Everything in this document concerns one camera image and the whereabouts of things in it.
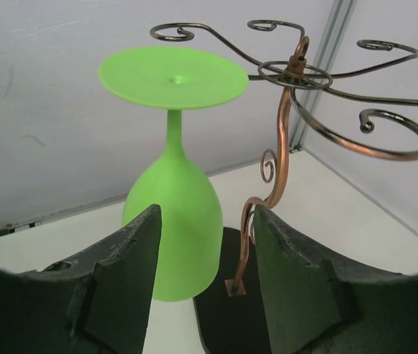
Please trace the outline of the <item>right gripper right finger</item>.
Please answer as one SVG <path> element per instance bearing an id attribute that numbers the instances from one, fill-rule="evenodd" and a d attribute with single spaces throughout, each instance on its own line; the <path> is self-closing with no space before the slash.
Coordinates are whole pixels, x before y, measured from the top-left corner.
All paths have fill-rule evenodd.
<path id="1" fill-rule="evenodd" d="M 273 353 L 418 353 L 418 274 L 352 260 L 264 206 L 254 233 Z"/>

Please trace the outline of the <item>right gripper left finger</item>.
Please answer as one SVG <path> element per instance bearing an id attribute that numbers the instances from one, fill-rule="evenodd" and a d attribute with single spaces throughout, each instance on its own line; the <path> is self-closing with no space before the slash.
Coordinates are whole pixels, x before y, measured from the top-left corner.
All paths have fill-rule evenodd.
<path id="1" fill-rule="evenodd" d="M 161 225 L 153 204 L 42 271 L 0 269 L 0 353 L 141 353 Z"/>

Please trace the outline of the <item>green plastic wine glass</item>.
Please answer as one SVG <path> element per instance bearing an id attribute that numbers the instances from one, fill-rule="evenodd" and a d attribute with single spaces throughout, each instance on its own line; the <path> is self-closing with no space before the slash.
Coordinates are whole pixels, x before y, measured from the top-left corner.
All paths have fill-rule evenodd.
<path id="1" fill-rule="evenodd" d="M 161 207 L 153 298 L 163 302 L 193 298 L 217 275 L 223 213 L 212 183 L 184 151 L 182 114 L 236 99 L 246 90 L 248 75 L 235 62 L 210 52 L 142 46 L 107 57 L 98 76 L 118 98 L 167 112 L 164 151 L 131 187 L 122 222 L 151 204 Z"/>

